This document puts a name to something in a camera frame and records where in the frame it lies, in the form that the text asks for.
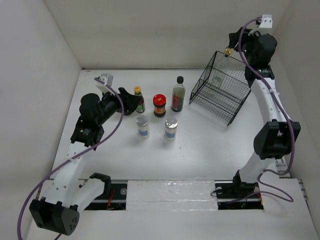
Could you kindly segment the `green label sauce bottle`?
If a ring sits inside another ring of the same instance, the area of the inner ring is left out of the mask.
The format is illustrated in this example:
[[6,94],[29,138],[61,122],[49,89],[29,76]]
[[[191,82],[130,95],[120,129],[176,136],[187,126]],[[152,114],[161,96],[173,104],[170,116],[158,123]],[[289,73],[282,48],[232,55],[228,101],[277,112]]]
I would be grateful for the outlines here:
[[146,107],[145,107],[145,101],[144,101],[144,97],[143,97],[143,94],[141,92],[141,87],[140,86],[135,86],[134,87],[134,94],[136,96],[140,97],[139,104],[138,104],[138,106],[136,108],[136,111],[138,113],[143,113],[146,110]]

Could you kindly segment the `white shaker jar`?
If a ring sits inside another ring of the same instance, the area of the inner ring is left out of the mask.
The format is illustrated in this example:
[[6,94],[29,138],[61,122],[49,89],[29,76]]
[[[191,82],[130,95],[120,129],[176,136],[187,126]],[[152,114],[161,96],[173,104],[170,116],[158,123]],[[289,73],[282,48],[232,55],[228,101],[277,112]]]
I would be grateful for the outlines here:
[[168,141],[176,139],[178,120],[175,117],[168,117],[164,122],[164,136]]
[[138,129],[138,134],[141,138],[147,139],[150,136],[150,130],[149,130],[149,119],[146,115],[140,114],[136,118],[136,125]]

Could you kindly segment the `red lid sauce jar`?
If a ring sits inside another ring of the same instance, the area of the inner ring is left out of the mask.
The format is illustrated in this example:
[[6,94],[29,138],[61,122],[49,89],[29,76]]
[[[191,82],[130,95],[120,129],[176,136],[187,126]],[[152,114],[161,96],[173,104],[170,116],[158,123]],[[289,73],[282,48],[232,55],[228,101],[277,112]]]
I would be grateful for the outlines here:
[[156,94],[153,97],[154,115],[158,118],[165,116],[166,114],[167,99],[163,94]]

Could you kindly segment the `clear glass oil bottle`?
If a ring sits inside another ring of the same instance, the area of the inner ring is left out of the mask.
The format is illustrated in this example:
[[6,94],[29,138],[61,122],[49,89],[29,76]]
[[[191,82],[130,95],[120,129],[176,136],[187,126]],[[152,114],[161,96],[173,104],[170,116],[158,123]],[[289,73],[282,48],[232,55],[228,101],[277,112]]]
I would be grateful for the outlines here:
[[220,51],[215,52],[211,71],[211,80],[215,87],[220,88],[223,85],[228,71],[230,70],[230,64],[230,56],[227,56]]

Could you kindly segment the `dark soy sauce bottle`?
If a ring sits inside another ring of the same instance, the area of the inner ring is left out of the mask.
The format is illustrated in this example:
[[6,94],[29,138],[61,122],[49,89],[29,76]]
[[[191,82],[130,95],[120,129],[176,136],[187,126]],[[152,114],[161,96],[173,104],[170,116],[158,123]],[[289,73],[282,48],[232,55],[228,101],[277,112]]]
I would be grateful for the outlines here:
[[176,85],[172,89],[171,109],[174,112],[180,112],[183,109],[184,98],[186,93],[186,89],[183,83],[184,77],[178,76],[176,79]]

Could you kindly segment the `small brown jar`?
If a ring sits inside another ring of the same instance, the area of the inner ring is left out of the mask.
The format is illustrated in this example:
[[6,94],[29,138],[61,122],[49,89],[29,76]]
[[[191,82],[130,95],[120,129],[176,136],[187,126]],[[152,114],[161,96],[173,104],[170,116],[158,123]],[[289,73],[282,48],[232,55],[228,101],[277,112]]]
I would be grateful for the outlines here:
[[127,109],[127,110],[124,112],[124,115],[125,115],[125,116],[130,116],[132,113],[133,113],[132,111],[130,111],[130,110]]

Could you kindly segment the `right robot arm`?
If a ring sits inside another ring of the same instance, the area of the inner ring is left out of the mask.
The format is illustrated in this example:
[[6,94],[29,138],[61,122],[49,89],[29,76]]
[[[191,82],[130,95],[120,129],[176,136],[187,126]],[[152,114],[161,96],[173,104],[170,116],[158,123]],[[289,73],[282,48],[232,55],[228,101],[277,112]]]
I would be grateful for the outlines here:
[[301,125],[288,116],[276,90],[270,61],[277,44],[272,35],[244,26],[229,34],[228,49],[236,50],[245,63],[245,79],[257,99],[263,127],[253,140],[254,152],[244,167],[231,182],[215,183],[211,194],[219,205],[243,204],[256,199],[263,193],[259,186],[263,174],[271,172],[269,166],[287,155],[294,158]]

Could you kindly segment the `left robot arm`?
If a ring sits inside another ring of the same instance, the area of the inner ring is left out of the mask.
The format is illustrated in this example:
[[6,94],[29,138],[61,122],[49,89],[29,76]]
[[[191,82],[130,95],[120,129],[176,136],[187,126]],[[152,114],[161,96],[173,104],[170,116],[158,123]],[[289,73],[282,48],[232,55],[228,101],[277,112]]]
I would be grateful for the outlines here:
[[32,200],[29,210],[36,225],[60,235],[71,235],[79,222],[80,213],[97,197],[111,194],[111,178],[93,173],[79,186],[78,180],[89,157],[105,141],[103,124],[116,112],[122,116],[133,113],[142,97],[120,87],[119,93],[108,89],[102,96],[88,93],[80,100],[80,116],[70,138],[65,162],[57,169],[51,186],[41,199]]

